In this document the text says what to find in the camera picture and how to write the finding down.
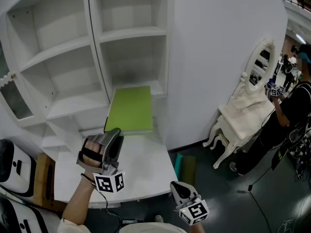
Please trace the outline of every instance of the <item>white wall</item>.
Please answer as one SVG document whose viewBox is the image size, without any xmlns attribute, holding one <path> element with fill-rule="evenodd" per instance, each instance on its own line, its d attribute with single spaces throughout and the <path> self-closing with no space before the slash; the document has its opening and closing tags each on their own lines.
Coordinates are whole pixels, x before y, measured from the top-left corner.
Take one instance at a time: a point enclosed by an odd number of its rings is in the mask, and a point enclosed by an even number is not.
<svg viewBox="0 0 311 233">
<path fill-rule="evenodd" d="M 159 103 L 168 149 L 208 137 L 265 37 L 281 52 L 287 15 L 281 0 L 175 0 L 169 96 Z"/>
</svg>

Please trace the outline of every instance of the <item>white sleeve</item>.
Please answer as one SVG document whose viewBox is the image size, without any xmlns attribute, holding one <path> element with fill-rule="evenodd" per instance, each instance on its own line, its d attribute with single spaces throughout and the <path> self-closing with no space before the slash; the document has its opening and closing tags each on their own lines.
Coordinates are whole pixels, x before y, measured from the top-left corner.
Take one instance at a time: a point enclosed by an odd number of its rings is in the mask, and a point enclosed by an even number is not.
<svg viewBox="0 0 311 233">
<path fill-rule="evenodd" d="M 68 220 L 61 219 L 57 233 L 90 233 L 84 225 L 76 225 Z"/>
</svg>

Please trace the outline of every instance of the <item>teal object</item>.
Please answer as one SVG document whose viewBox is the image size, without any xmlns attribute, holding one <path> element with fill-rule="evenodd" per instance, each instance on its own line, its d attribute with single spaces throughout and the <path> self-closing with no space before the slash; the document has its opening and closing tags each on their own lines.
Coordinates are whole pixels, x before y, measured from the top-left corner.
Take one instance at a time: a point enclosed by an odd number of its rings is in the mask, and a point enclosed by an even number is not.
<svg viewBox="0 0 311 233">
<path fill-rule="evenodd" d="M 175 174 L 176 174 L 178 180 L 180 178 L 180 169 L 181 169 L 182 158 L 183 158 L 183 155 L 177 154 L 174 170 L 175 170 Z"/>
</svg>

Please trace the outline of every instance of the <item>oval mirror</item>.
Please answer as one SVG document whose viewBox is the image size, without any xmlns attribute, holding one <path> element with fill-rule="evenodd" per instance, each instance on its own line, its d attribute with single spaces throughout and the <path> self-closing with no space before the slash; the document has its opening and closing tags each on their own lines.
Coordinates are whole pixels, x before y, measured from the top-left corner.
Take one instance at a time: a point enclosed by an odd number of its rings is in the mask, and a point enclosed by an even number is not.
<svg viewBox="0 0 311 233">
<path fill-rule="evenodd" d="M 249 82 L 246 82 L 247 93 L 256 93 L 266 85 L 276 65 L 275 56 L 273 41 L 264 39 L 258 44 L 246 67 L 249 79 Z"/>
</svg>

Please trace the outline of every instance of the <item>white shelf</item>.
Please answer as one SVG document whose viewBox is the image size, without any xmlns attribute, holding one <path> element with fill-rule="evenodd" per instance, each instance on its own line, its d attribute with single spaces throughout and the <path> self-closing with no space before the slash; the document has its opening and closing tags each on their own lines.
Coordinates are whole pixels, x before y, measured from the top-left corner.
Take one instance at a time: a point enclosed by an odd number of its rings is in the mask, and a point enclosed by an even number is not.
<svg viewBox="0 0 311 233">
<path fill-rule="evenodd" d="M 60 92 L 55 98 L 47 119 L 73 115 L 78 112 L 108 106 L 99 86 L 82 86 Z"/>
<path fill-rule="evenodd" d="M 63 44 L 60 44 L 58 46 L 55 46 L 53 48 L 50 48 L 50 49 L 47 49 L 45 51 L 38 53 L 30 61 L 28 61 L 24 66 L 22 66 L 20 71 L 24 71 L 42 61 L 45 61 L 59 54 L 62 54 L 62 53 L 65 53 L 65 52 L 68 52 L 74 49 L 78 49 L 81 47 L 85 47 L 88 45 L 90 45 L 88 36 L 83 36 L 83 37 L 65 42 Z"/>
<path fill-rule="evenodd" d="M 130 29 L 120 29 L 120 30 L 111 30 L 103 32 L 100 36 L 100 43 L 128 39 L 134 37 L 143 37 L 143 36 L 157 36 L 157 35 L 166 35 L 165 30 L 158 27 L 142 27 L 142 28 L 130 28 Z"/>
<path fill-rule="evenodd" d="M 65 143 L 62 142 L 54 133 L 54 131 L 47 126 L 45 131 L 43 141 L 42 141 L 42 148 L 53 148 L 53 147 L 60 147 L 65 146 Z"/>
<path fill-rule="evenodd" d="M 137 82 L 137 83 L 114 83 L 113 88 L 121 89 L 121 88 L 128 88 L 128 87 L 139 87 L 139 86 L 150 86 L 151 87 L 151 95 L 154 96 L 161 96 L 164 95 L 164 92 L 162 90 L 162 87 L 160 86 L 160 83 L 158 80 L 151 80 L 151 81 L 143 81 L 143 82 Z"/>
</svg>

